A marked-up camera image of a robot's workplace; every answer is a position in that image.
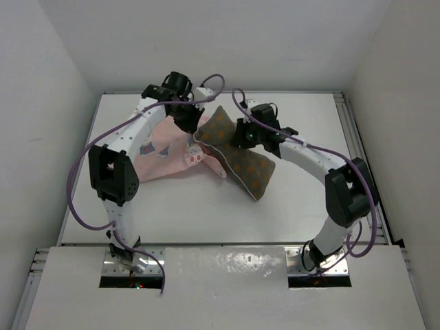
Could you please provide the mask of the grey orange dotted pillow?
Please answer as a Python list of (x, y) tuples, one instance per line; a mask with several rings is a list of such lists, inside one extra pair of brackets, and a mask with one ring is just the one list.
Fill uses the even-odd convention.
[(236, 125), (219, 106), (193, 134), (194, 140), (214, 156), (235, 184), (255, 201), (265, 194), (276, 164), (249, 149), (231, 145)]

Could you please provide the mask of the pink cartoon print pillowcase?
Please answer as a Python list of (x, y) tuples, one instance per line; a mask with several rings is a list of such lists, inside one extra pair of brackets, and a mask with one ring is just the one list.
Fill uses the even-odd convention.
[(198, 164), (205, 164), (220, 178), (227, 177), (219, 160), (183, 132), (168, 116), (162, 120), (141, 145), (134, 161), (140, 182), (173, 175)]

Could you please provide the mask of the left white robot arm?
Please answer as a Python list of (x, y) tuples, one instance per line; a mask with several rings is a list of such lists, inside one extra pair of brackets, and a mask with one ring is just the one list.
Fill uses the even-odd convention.
[(149, 85), (130, 115), (130, 123), (88, 152), (91, 187), (102, 200), (111, 226), (107, 232), (111, 255), (139, 272), (144, 268), (138, 265), (142, 257), (134, 251), (140, 244), (131, 203), (140, 185), (134, 160), (153, 129), (168, 116), (185, 129), (195, 128), (201, 110), (189, 103), (192, 87), (190, 79), (176, 71), (167, 75), (160, 86)]

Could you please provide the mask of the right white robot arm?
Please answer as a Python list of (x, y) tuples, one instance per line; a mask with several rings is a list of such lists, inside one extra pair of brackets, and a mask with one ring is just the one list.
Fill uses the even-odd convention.
[(233, 145), (241, 149), (261, 145), (268, 153), (297, 165), (324, 186), (327, 218), (301, 255), (306, 271), (319, 272), (322, 263), (349, 242), (353, 226), (374, 214), (377, 194), (368, 166), (363, 159), (349, 159), (336, 151), (309, 144), (297, 131), (281, 128), (278, 110), (270, 103), (248, 100), (236, 106), (243, 117), (236, 121)]

